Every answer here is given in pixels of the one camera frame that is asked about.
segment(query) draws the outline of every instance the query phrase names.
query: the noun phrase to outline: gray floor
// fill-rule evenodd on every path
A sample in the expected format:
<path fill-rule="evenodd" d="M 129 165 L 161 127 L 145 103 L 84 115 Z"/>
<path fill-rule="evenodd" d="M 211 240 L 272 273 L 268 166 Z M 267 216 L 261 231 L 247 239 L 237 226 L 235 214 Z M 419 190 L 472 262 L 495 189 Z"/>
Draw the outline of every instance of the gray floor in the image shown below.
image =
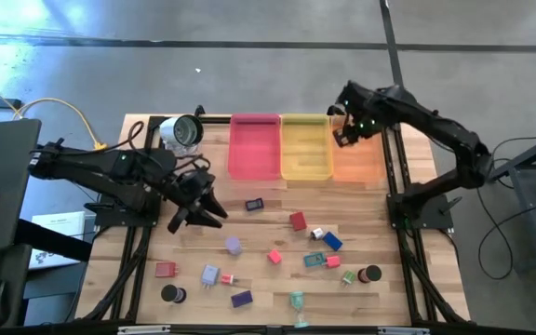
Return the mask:
<path fill-rule="evenodd" d="M 536 45 L 536 0 L 389 0 L 389 6 L 398 43 Z M 0 0 L 0 34 L 385 42 L 377 0 Z M 405 85 L 424 106 L 459 120 L 489 147 L 536 136 L 536 53 L 401 52 L 399 58 Z M 391 85 L 387 51 L 0 46 L 1 93 L 70 101 L 108 143 L 116 141 L 126 113 L 191 113 L 203 104 L 209 113 L 322 114 L 349 78 L 367 87 Z M 0 111 L 0 120 L 10 116 Z M 41 142 L 64 137 L 67 145 L 92 145 L 81 121 L 62 106 L 42 104 L 30 116 L 43 120 Z M 498 156 L 532 144 L 510 143 Z M 438 172 L 452 168 L 451 154 L 436 147 L 434 153 Z M 452 216 L 473 320 L 536 329 L 536 272 L 487 279 L 476 247 L 491 222 L 474 191 L 453 194 L 463 196 Z M 519 210 L 500 186 L 482 194 L 496 219 Z M 30 180 L 21 216 L 78 210 L 87 201 L 68 182 Z M 530 252 L 522 223 L 505 226 L 517 259 Z M 491 272 L 503 272 L 507 253 L 498 235 L 484 254 Z M 27 322 L 61 320 L 61 304 L 31 302 Z"/>

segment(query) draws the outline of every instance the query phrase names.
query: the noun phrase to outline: black cylinder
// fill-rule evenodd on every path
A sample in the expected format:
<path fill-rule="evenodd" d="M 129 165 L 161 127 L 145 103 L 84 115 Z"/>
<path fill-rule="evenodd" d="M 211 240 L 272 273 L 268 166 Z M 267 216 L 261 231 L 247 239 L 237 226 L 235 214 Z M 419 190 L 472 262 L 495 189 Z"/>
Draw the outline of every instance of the black cylinder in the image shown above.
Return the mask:
<path fill-rule="evenodd" d="M 382 270 L 378 265 L 370 265 L 365 269 L 359 270 L 357 273 L 357 279 L 361 283 L 369 283 L 372 281 L 378 281 L 382 278 Z"/>
<path fill-rule="evenodd" d="M 182 303 L 187 298 L 187 292 L 185 292 L 185 289 L 178 288 L 175 285 L 167 285 L 163 287 L 160 296 L 165 302 Z"/>

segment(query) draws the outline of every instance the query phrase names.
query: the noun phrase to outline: pink bin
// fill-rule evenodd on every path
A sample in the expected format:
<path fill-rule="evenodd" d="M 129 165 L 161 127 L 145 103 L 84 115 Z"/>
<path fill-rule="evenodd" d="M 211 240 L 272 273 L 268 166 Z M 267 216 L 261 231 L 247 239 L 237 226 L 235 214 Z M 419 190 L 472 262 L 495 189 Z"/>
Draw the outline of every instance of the pink bin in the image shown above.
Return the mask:
<path fill-rule="evenodd" d="M 278 114 L 231 116 L 229 174 L 237 180 L 280 178 L 280 117 Z"/>

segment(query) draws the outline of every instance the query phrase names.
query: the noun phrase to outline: white paper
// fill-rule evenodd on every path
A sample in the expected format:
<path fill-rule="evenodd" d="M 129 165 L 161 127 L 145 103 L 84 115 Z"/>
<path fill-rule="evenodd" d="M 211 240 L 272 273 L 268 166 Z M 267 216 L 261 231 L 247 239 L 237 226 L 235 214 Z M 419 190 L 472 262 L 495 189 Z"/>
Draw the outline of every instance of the white paper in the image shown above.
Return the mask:
<path fill-rule="evenodd" d="M 83 240 L 84 215 L 85 213 L 83 211 L 61 214 L 35 215 L 33 216 L 33 223 L 38 224 L 41 227 L 48 228 L 57 233 Z M 33 249 L 33 253 L 30 256 L 30 264 L 28 268 L 30 270 L 34 270 L 76 263 L 79 263 L 79 261 L 68 259 L 63 256 L 59 256 L 42 250 Z"/>

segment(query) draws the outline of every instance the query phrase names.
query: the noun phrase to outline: wooden plank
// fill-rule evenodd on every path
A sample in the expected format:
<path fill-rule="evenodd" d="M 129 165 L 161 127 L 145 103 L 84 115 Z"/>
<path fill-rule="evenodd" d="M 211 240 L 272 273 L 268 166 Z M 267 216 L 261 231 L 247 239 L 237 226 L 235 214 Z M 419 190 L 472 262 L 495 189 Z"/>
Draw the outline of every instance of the wooden plank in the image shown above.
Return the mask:
<path fill-rule="evenodd" d="M 137 121 L 146 123 L 149 116 L 126 115 L 120 140 L 127 138 L 131 125 Z M 291 325 L 296 319 L 288 294 L 302 290 L 306 293 L 305 319 L 312 325 L 408 325 L 398 246 L 395 233 L 388 226 L 384 204 L 386 183 L 232 181 L 227 173 L 228 134 L 228 125 L 205 125 L 200 151 L 212 162 L 210 171 L 217 176 L 216 196 L 229 212 L 229 218 L 222 229 L 182 226 L 176 234 L 170 234 L 166 225 L 175 206 L 164 204 L 148 252 L 138 322 Z M 403 136 L 413 181 L 434 178 L 436 169 L 427 138 L 404 125 Z M 143 133 L 134 142 L 142 146 Z M 263 198 L 266 209 L 246 212 L 244 202 L 258 197 Z M 305 232 L 291 229 L 288 216 L 296 211 L 304 212 L 308 222 Z M 304 266 L 302 257 L 310 252 L 335 254 L 323 242 L 309 240 L 309 231 L 316 227 L 333 232 L 343 242 L 342 249 L 336 253 L 342 259 L 341 267 Z M 241 240 L 244 252 L 240 256 L 227 253 L 224 240 L 228 236 Z M 77 315 L 85 315 L 94 308 L 113 283 L 124 238 L 125 229 L 112 228 L 96 240 Z M 457 312 L 468 318 L 452 245 L 442 234 L 430 231 L 423 232 L 423 243 L 434 283 Z M 272 248 L 283 256 L 278 265 L 266 258 Z M 154 267 L 158 261 L 175 261 L 180 267 L 178 276 L 155 278 Z M 200 275 L 207 263 L 220 267 L 223 273 L 235 275 L 239 281 L 233 287 L 219 284 L 202 288 Z M 341 285 L 345 271 L 356 272 L 370 264 L 382 268 L 381 281 Z M 131 280 L 122 315 L 127 311 Z M 185 288 L 187 301 L 181 305 L 162 301 L 160 291 L 167 284 Z M 230 297 L 248 289 L 254 302 L 234 309 Z M 422 307 L 418 283 L 416 290 Z"/>

